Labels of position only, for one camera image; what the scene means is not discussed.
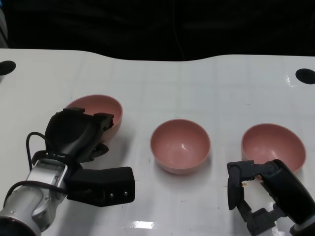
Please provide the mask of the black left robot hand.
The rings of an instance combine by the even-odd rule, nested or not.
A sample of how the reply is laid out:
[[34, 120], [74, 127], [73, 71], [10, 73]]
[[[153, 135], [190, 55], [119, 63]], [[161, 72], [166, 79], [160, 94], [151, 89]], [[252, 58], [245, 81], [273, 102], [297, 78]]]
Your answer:
[[53, 115], [45, 131], [46, 149], [83, 163], [109, 151], [103, 134], [112, 128], [113, 114], [85, 114], [83, 108], [63, 109]]

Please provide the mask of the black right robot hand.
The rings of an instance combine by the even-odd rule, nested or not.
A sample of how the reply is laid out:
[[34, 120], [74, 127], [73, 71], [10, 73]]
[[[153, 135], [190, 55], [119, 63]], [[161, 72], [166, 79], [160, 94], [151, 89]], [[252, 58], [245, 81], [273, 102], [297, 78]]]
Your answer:
[[[227, 164], [227, 196], [230, 210], [237, 208], [252, 236], [273, 227], [281, 217], [289, 217], [294, 225], [293, 236], [315, 234], [315, 202], [309, 192], [284, 162], [275, 159], [264, 164], [253, 161], [229, 162]], [[244, 197], [243, 181], [261, 176], [261, 185], [274, 199], [272, 211], [261, 208], [255, 212]]]

